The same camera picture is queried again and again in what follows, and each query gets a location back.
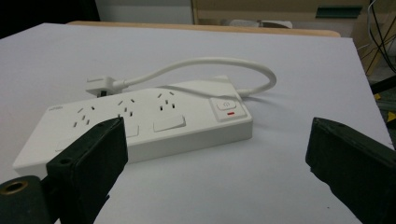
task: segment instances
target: white tabletop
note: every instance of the white tabletop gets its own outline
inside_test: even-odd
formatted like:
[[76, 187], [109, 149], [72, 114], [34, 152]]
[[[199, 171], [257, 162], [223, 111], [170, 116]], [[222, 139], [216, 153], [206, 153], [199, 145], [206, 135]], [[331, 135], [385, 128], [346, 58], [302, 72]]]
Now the white tabletop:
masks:
[[[263, 63], [277, 75], [273, 89], [245, 100], [253, 137], [127, 165], [95, 223], [359, 223], [304, 161], [313, 117], [392, 147], [349, 38], [42, 24], [1, 39], [0, 182], [17, 177], [12, 162], [48, 106], [93, 97], [87, 77], [138, 77], [203, 56]], [[197, 65], [134, 90], [219, 75], [236, 87], [265, 81]]]

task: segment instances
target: table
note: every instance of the table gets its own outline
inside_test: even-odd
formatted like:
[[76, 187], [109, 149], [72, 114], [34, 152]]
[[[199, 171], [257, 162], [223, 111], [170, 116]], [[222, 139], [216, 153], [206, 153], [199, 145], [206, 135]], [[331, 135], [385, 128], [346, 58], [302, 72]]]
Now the table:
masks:
[[[0, 182], [47, 107], [90, 99], [87, 77], [137, 77], [198, 56], [263, 63], [276, 86], [245, 104], [253, 137], [125, 167], [95, 223], [359, 223], [304, 162], [313, 117], [333, 119], [392, 147], [349, 38], [42, 24], [0, 40]], [[178, 69], [127, 91], [226, 74]]]

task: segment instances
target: power strip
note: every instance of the power strip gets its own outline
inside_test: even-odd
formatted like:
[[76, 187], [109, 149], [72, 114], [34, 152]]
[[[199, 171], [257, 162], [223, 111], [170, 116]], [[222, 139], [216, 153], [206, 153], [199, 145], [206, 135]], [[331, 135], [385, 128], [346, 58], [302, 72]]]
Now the power strip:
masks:
[[252, 136], [252, 117], [230, 80], [213, 77], [51, 106], [13, 167], [47, 175], [46, 163], [93, 125], [123, 117], [129, 162], [147, 161]]

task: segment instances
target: white power strip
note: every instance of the white power strip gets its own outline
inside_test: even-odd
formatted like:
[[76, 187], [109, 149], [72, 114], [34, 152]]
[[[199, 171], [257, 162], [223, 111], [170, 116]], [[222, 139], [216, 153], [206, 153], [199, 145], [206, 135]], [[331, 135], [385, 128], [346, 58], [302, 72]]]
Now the white power strip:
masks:
[[20, 175], [45, 164], [93, 125], [124, 117], [129, 162], [213, 147], [252, 136], [252, 117], [227, 77], [132, 91], [48, 108], [15, 160]]

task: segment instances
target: power outlet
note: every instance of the power outlet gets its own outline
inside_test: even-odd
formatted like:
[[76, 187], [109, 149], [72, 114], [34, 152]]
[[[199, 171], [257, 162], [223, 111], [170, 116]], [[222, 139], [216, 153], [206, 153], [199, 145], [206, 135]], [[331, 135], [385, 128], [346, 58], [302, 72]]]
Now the power outlet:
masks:
[[20, 175], [45, 164], [93, 125], [123, 117], [129, 162], [152, 160], [252, 136], [252, 117], [227, 77], [132, 91], [48, 108], [15, 160]]

